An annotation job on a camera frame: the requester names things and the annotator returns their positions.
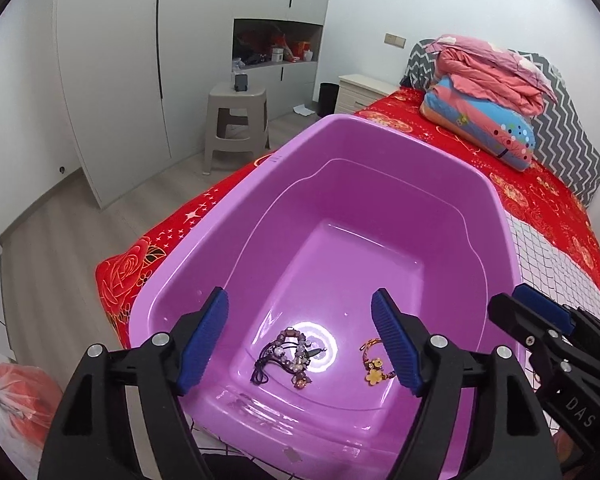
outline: wall switch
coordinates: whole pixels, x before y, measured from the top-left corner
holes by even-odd
[[[407,40],[401,38],[400,36],[394,36],[393,34],[385,34],[384,42],[389,45],[397,46],[399,48],[404,48],[404,45]]]

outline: paper on floor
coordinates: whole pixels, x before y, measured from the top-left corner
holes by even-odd
[[[295,106],[294,107],[294,112],[296,114],[300,114],[300,115],[302,115],[304,117],[307,117],[308,115],[311,115],[311,114],[315,114],[315,112],[313,110],[309,110],[309,108],[307,108],[304,105]]]

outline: red bag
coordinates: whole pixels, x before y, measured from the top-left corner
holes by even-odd
[[[35,479],[62,390],[40,368],[0,363],[0,445],[26,476]]]

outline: small box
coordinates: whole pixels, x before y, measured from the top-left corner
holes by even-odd
[[[280,63],[285,54],[284,49],[282,48],[272,48],[271,49],[271,60],[274,63]]]

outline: pink blanket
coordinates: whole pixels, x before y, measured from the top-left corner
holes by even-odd
[[[455,48],[438,54],[436,78],[448,75],[454,88],[478,99],[488,99],[525,117],[544,111],[542,91],[509,70]]]

